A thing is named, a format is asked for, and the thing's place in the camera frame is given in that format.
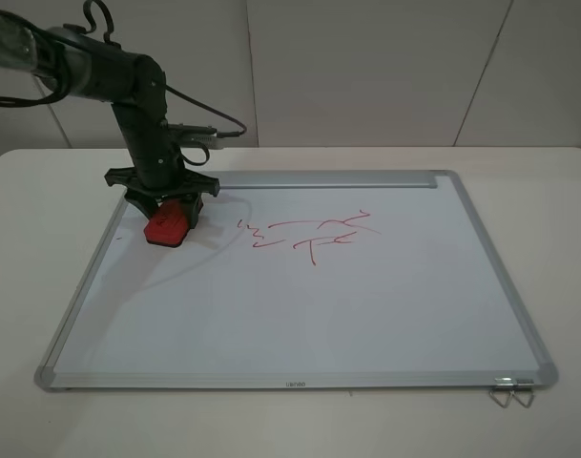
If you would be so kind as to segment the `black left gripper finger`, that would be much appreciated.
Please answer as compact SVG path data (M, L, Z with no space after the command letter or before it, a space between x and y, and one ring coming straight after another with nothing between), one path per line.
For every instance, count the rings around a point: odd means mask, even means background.
M150 220L158 210L155 198L145 196L137 191L128 189L124 195L125 200L139 210L147 220Z

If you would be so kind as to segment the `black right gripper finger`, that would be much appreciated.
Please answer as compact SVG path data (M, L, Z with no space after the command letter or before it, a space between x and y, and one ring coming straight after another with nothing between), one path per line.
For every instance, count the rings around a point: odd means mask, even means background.
M203 208L201 193L191 194L185 199L185 217L189 228L196 228Z

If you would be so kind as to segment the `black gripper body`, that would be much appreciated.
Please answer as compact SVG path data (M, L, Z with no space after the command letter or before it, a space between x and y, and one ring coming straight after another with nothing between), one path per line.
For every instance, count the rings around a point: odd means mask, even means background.
M163 114L120 103L113 104L112 109L133 165L110 169L104 176L108 185L121 185L154 199L218 194L216 178L185 168L180 147L172 139Z

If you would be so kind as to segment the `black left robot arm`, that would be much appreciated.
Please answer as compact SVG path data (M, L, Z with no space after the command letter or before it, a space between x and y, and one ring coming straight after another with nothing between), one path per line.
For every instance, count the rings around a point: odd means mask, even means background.
M49 89L39 99L0 96L0 108L51 105L68 96L111 105L132 164L105 175L108 185L125 187L125 199L147 219L161 203L176 199L191 227L198 222L205 194L216 196L219 182L197 172L184 147L207 153L199 137L209 128L167 120L166 76L154 59L126 52L110 39L93 40L72 25L42 30L0 10L0 68L36 76Z

